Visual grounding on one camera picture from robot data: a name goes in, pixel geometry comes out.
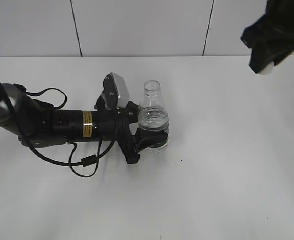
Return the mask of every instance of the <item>yellow label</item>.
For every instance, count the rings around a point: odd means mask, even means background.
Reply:
[[[82,111],[83,117],[83,128],[82,128],[82,137],[90,138],[92,136],[92,114],[90,111]]]

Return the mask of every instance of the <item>robotic arm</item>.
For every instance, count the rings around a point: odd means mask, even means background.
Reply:
[[[97,169],[99,159],[107,154],[115,142],[119,144],[127,164],[136,164],[140,151],[165,143],[168,134],[164,131],[150,132],[138,128],[135,135],[131,135],[129,125],[138,122],[138,106],[129,101],[123,78],[110,73],[105,77],[103,87],[94,106],[95,111],[80,111],[61,110],[67,98],[58,89],[49,88],[40,93],[29,93],[21,85],[0,84],[0,127],[17,135],[22,145],[42,160],[70,167],[73,172],[74,166],[87,167],[96,164]],[[28,97],[37,97],[49,90],[59,91],[65,96],[61,106],[54,107]],[[100,154],[102,141],[110,144]],[[75,142],[99,142],[97,155],[71,163],[71,156],[77,147]],[[65,143],[75,147],[68,163],[46,158],[36,150]]]
[[[261,73],[294,52],[294,0],[268,0],[266,13],[245,29],[241,40],[252,49],[250,68]]]

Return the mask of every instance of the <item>bottle cap opening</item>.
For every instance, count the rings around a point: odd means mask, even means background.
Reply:
[[[160,83],[155,80],[148,81],[144,85],[144,91],[148,95],[158,95],[160,94]]]

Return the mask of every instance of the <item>white table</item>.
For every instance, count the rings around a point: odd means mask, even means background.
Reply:
[[[170,114],[165,152],[127,165],[115,146],[89,179],[38,159],[0,128],[0,240],[294,240],[294,57],[268,76],[248,61],[0,58],[0,82],[59,88],[70,110],[91,110],[109,72],[136,103],[143,83],[158,80]],[[96,147],[81,144],[74,161]],[[66,161],[70,150],[41,153]]]

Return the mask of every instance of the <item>clear plastic bottle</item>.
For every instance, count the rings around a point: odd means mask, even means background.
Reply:
[[[160,83],[148,81],[144,84],[144,99],[139,105],[138,115],[139,128],[160,132],[165,130],[169,133],[169,115],[165,109],[165,103],[161,95]],[[151,153],[159,153],[165,150],[168,141],[156,144],[146,150]]]

